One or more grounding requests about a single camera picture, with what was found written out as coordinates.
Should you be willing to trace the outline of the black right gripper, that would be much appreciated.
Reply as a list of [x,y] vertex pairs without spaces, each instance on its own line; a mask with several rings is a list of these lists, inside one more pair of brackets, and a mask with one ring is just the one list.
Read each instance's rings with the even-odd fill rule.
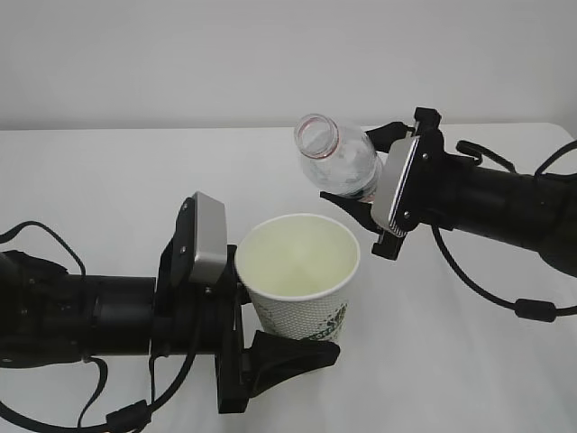
[[397,260],[406,236],[421,224],[453,230],[465,221],[463,180],[469,169],[464,157],[445,151],[440,124],[437,110],[418,107],[412,126],[397,121],[365,132],[375,151],[382,153],[389,153],[395,141],[419,137],[396,218],[398,226],[407,231],[404,237],[386,232],[372,219],[371,203],[326,191],[319,193],[320,198],[339,207],[361,227],[379,235],[371,248],[376,256]]

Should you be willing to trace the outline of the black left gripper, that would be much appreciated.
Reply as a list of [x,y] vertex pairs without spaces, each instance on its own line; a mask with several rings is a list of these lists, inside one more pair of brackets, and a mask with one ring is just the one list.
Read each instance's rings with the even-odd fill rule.
[[[153,307],[151,359],[184,355],[185,361],[168,389],[153,398],[167,402],[179,390],[197,355],[215,360],[219,402],[247,402],[305,373],[333,366],[340,346],[330,341],[292,339],[261,331],[245,350],[242,305],[248,295],[234,268],[237,246],[227,246],[227,262],[217,283],[170,281],[177,256],[168,244],[160,257]],[[246,372],[243,362],[246,360]]]

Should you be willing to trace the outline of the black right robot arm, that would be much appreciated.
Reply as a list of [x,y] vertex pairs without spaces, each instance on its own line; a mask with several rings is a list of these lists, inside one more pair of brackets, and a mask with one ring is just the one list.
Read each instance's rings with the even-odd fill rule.
[[379,235],[374,254],[395,260],[405,236],[425,224],[461,230],[534,251],[560,272],[576,273],[576,175],[549,172],[575,150],[568,143],[534,174],[476,143],[444,150],[440,114],[416,109],[415,124],[387,124],[368,132],[387,155],[374,199],[363,203],[321,192],[362,227]]

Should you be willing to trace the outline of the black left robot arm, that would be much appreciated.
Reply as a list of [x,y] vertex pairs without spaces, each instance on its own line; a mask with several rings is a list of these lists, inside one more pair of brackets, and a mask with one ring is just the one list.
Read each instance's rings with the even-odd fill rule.
[[173,286],[164,253],[157,277],[81,276],[15,250],[1,255],[1,365],[36,368],[91,355],[183,355],[215,359],[218,409],[243,412],[251,398],[333,365],[339,346],[254,335],[243,341],[248,296],[234,264],[212,286]]

